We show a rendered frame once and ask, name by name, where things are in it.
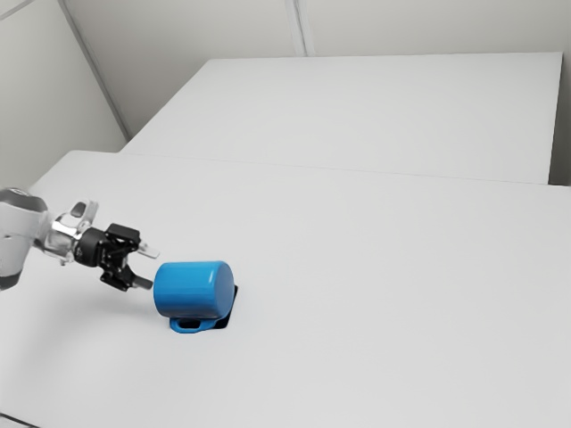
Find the blue mug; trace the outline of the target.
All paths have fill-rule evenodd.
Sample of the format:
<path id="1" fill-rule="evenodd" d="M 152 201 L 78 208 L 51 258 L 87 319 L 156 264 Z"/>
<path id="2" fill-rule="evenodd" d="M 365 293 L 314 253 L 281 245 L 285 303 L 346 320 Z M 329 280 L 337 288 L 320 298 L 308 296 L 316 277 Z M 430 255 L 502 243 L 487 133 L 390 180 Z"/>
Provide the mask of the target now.
<path id="1" fill-rule="evenodd" d="M 236 295 L 231 267 L 220 260 L 164 263 L 154 278 L 155 307 L 177 333 L 227 327 Z"/>

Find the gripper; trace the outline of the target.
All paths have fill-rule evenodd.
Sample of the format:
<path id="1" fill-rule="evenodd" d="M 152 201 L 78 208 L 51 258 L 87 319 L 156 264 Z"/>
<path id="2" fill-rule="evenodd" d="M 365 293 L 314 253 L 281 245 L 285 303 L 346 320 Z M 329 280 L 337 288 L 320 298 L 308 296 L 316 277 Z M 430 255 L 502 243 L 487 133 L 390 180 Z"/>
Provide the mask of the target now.
<path id="1" fill-rule="evenodd" d="M 74 260 L 89 268 L 100 267 L 100 280 L 109 286 L 126 292 L 130 288 L 151 290 L 153 281 L 136 275 L 128 264 L 128 258 L 103 259 L 110 244 L 125 253 L 137 252 L 147 258 L 157 259 L 160 252 L 141 239 L 136 229 L 112 223 L 104 231 L 90 227 L 79 238 L 74 249 Z"/>

